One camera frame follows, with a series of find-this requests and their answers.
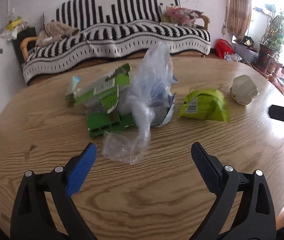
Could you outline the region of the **pink floral cushion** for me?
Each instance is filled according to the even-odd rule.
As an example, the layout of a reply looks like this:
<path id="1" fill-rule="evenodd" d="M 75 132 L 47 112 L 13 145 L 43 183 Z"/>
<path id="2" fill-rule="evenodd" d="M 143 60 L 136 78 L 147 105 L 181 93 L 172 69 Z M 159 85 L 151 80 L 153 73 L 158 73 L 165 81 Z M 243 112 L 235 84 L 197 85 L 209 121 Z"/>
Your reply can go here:
<path id="1" fill-rule="evenodd" d="M 181 8 L 177 5 L 159 6 L 161 23 L 165 25 L 183 26 L 183 27 L 196 27 L 196 19 L 201 18 L 203 12 Z"/>

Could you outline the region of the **green flat box piece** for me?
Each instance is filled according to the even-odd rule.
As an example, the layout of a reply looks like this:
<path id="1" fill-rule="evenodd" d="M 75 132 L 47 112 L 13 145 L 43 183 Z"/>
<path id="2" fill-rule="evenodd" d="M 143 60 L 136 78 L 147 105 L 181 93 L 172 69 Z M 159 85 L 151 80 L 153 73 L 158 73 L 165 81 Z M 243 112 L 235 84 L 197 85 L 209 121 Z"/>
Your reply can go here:
<path id="1" fill-rule="evenodd" d="M 135 126 L 131 113 L 121 115 L 119 112 L 100 112 L 86 117 L 86 125 L 91 138 L 104 135 L 105 132 L 122 132 Z"/>

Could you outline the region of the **brown patterned curtain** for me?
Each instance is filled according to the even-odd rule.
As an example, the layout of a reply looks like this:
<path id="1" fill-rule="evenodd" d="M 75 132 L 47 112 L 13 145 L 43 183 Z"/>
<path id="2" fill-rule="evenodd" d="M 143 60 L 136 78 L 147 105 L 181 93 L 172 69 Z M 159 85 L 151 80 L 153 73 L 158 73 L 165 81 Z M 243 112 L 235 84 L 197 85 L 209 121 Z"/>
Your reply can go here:
<path id="1" fill-rule="evenodd" d="M 229 0 L 227 29 L 237 40 L 245 36 L 252 15 L 252 0 Z"/>

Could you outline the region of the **beige plush toy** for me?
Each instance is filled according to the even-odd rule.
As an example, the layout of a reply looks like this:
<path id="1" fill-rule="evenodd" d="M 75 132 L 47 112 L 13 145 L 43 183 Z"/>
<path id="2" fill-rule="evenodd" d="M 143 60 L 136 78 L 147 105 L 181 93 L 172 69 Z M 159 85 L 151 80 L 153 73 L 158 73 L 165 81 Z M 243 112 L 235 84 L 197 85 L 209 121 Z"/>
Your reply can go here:
<path id="1" fill-rule="evenodd" d="M 45 47 L 64 38 L 75 36 L 80 32 L 78 28 L 71 27 L 59 21 L 51 21 L 44 26 L 35 42 L 37 47 Z"/>

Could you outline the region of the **green white torn carton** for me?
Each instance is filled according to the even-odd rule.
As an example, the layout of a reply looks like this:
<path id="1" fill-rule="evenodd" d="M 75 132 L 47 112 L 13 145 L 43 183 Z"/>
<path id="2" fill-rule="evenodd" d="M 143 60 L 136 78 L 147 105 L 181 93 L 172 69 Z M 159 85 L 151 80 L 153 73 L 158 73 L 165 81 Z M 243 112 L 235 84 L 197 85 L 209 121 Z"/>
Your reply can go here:
<path id="1" fill-rule="evenodd" d="M 130 86 L 130 71 L 130 64 L 125 63 L 88 86 L 81 84 L 80 77 L 73 76 L 65 100 L 72 106 L 84 105 L 94 112 L 111 113 L 117 107 L 120 92 Z"/>

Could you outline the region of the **crumpled grey paper cup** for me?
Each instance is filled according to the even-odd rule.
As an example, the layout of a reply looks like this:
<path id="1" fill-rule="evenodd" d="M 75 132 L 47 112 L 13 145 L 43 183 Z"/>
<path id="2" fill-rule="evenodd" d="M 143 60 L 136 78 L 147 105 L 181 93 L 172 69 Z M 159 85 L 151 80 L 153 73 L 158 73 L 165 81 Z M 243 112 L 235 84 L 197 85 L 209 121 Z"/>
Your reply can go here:
<path id="1" fill-rule="evenodd" d="M 230 94 L 236 103 L 246 106 L 258 96 L 259 91 L 256 84 L 248 75 L 240 75 L 233 79 Z"/>

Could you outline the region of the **grey storage box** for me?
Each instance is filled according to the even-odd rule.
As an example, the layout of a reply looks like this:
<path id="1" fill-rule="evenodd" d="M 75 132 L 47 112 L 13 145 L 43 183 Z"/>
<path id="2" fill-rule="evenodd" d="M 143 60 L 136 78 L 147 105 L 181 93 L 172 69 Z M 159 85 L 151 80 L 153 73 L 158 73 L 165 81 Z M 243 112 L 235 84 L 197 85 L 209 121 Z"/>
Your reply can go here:
<path id="1" fill-rule="evenodd" d="M 251 37 L 245 36 L 241 41 L 234 38 L 232 46 L 235 53 L 237 53 L 243 61 L 254 63 L 258 58 L 258 51 L 254 47 L 254 41 Z"/>

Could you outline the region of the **clear plastic bag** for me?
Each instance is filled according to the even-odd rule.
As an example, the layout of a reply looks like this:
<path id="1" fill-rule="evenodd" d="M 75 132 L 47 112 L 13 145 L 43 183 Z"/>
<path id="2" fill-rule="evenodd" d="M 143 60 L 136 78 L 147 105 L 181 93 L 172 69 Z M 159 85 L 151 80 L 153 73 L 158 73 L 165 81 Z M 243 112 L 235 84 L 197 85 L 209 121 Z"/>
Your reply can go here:
<path id="1" fill-rule="evenodd" d="M 102 155 L 113 161 L 138 164 L 149 149 L 151 123 L 155 117 L 151 109 L 151 90 L 157 82 L 169 88 L 173 77 L 173 62 L 169 45 L 159 42 L 151 46 L 134 72 L 130 86 L 120 94 L 118 110 L 121 114 L 131 113 L 136 132 L 105 132 Z"/>

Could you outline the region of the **red plastic bag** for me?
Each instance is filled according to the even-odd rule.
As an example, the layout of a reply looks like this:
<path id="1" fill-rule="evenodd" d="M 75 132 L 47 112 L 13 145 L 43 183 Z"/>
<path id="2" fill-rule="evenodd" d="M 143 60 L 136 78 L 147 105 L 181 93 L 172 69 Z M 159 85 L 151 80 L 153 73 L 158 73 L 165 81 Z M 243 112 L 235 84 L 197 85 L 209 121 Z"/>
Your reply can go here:
<path id="1" fill-rule="evenodd" d="M 231 44 L 227 40 L 224 40 L 222 38 L 216 40 L 215 50 L 216 50 L 216 55 L 221 59 L 224 59 L 224 56 L 227 54 L 231 55 L 234 53 Z"/>

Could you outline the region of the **black white striped sofa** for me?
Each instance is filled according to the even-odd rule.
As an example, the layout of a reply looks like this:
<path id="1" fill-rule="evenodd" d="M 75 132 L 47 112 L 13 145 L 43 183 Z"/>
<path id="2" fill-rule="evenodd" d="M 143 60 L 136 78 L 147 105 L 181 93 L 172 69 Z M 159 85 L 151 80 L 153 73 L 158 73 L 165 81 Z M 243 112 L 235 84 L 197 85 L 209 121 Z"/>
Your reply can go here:
<path id="1" fill-rule="evenodd" d="M 61 35 L 33 52 L 26 50 L 27 41 L 23 41 L 25 82 L 66 72 L 86 60 L 123 58 L 158 41 L 168 43 L 172 54 L 194 50 L 208 55 L 208 26 L 167 23 L 167 9 L 181 10 L 180 0 L 69 0 L 46 11 L 45 26 L 61 23 L 76 34 Z"/>

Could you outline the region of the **wooden oval table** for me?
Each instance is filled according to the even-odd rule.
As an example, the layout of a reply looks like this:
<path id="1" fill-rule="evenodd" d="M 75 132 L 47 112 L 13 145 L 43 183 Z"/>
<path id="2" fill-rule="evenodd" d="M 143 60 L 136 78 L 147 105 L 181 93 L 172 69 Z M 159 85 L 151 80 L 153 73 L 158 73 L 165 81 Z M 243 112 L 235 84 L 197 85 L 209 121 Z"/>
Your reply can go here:
<path id="1" fill-rule="evenodd" d="M 101 153 L 72 199 L 98 239 L 189 239 L 215 196 L 191 158 L 198 141 L 239 172 L 260 169 L 274 208 L 284 206 L 284 122 L 268 116 L 284 96 L 253 68 L 211 58 L 173 57 L 178 83 L 171 121 L 151 129 L 151 140 L 130 165 Z M 9 233 L 24 173 L 46 173 L 93 142 L 82 107 L 70 107 L 73 76 L 88 85 L 119 62 L 73 70 L 32 84 L 0 115 L 0 229 Z"/>

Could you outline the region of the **lime green snack wrapper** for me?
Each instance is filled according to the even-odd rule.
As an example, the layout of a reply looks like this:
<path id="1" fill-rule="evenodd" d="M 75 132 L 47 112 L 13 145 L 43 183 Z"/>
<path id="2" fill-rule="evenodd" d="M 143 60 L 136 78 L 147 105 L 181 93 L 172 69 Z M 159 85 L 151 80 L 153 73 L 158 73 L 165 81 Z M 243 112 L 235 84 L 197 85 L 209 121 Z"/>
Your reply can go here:
<path id="1" fill-rule="evenodd" d="M 198 120 L 230 122 L 224 94 L 218 89 L 192 90 L 185 97 L 179 117 Z"/>

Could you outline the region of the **potted green plant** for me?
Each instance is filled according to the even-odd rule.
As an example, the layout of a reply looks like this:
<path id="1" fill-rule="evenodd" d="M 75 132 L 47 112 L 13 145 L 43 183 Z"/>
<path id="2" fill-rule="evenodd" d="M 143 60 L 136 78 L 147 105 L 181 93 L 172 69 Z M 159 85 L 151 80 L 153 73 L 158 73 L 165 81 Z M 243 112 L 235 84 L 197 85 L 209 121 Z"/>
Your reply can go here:
<path id="1" fill-rule="evenodd" d="M 284 46 L 284 12 L 281 12 L 270 21 L 265 33 L 260 40 L 260 49 L 255 67 L 263 74 L 267 69 L 271 58 L 276 60 Z"/>

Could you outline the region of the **blue white bag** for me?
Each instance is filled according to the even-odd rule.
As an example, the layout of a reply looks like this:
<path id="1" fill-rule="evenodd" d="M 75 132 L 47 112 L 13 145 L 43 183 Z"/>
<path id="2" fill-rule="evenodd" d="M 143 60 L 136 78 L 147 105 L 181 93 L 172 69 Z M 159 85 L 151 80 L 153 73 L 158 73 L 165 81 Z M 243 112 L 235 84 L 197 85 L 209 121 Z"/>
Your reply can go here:
<path id="1" fill-rule="evenodd" d="M 178 83 L 175 76 L 170 79 L 169 85 Z M 163 82 L 157 82 L 151 90 L 151 109 L 155 117 L 151 123 L 152 127 L 163 127 L 171 121 L 175 110 L 176 95 L 171 93 L 171 86 L 165 88 Z"/>

